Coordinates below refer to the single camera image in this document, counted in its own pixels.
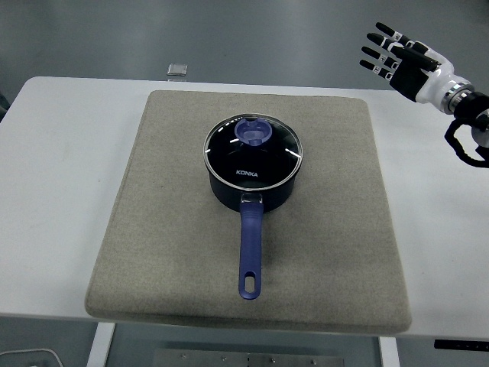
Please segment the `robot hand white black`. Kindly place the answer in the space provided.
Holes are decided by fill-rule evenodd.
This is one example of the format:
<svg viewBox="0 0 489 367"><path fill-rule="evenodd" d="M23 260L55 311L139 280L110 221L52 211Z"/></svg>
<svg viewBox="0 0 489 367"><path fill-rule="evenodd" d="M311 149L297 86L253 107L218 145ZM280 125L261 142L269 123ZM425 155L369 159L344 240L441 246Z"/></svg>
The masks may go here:
<svg viewBox="0 0 489 367"><path fill-rule="evenodd" d="M376 23L377 33L367 34L376 45L363 46L370 57L360 65L370 70L402 96L412 102L430 103L438 110L452 114L452 100L461 93L472 93L472 84L455 74L453 64L444 56L420 41L395 31L383 23Z"/></svg>

